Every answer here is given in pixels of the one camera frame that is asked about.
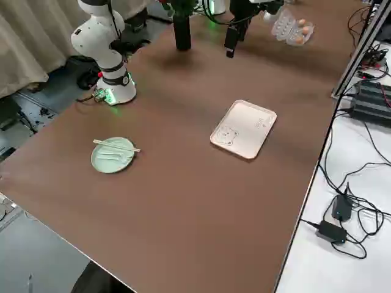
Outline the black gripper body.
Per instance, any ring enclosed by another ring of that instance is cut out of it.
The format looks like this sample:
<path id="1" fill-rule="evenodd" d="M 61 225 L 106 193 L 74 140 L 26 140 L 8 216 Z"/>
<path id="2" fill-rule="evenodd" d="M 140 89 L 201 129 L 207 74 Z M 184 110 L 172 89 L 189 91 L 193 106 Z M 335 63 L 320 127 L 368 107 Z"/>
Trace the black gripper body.
<path id="1" fill-rule="evenodd" d="M 265 8 L 264 1 L 231 0 L 229 5 L 233 19 L 228 22 L 229 26 L 248 27 L 253 17 Z"/>

